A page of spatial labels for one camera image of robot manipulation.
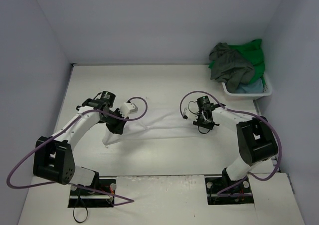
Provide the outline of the white t shirt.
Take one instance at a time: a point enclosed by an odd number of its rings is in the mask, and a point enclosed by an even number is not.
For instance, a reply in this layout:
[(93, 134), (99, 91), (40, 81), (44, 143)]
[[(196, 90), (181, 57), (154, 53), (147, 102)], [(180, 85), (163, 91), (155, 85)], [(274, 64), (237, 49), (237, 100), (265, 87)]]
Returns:
[(184, 120), (176, 109), (150, 109), (146, 115), (124, 125), (122, 135), (106, 132), (102, 143), (109, 146), (122, 141), (188, 138), (200, 136), (192, 120)]

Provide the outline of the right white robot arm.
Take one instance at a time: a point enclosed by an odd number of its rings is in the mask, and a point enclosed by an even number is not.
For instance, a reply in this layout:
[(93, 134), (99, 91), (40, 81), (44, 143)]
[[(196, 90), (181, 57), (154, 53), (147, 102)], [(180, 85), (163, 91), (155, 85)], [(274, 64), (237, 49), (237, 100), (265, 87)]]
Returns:
[(239, 156), (222, 171), (220, 184), (226, 191), (232, 191), (254, 167), (276, 155), (279, 151), (272, 130), (254, 115), (232, 112), (219, 104), (211, 103), (208, 96), (196, 101), (198, 114), (193, 125), (212, 130), (222, 125), (235, 132)]

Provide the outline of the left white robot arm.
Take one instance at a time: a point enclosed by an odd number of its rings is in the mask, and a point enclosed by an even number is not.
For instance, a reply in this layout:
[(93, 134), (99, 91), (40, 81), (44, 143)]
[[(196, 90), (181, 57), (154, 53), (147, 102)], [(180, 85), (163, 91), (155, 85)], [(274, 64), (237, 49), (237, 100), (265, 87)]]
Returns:
[(136, 106), (130, 102), (112, 110), (115, 95), (103, 91), (100, 98), (85, 100), (77, 106), (77, 114), (61, 130), (49, 138), (40, 137), (36, 142), (33, 174), (37, 177), (62, 185), (82, 185), (89, 195), (96, 194), (100, 188), (99, 173), (77, 166), (73, 150), (81, 138), (96, 124), (106, 124), (113, 134), (122, 134), (129, 114)]

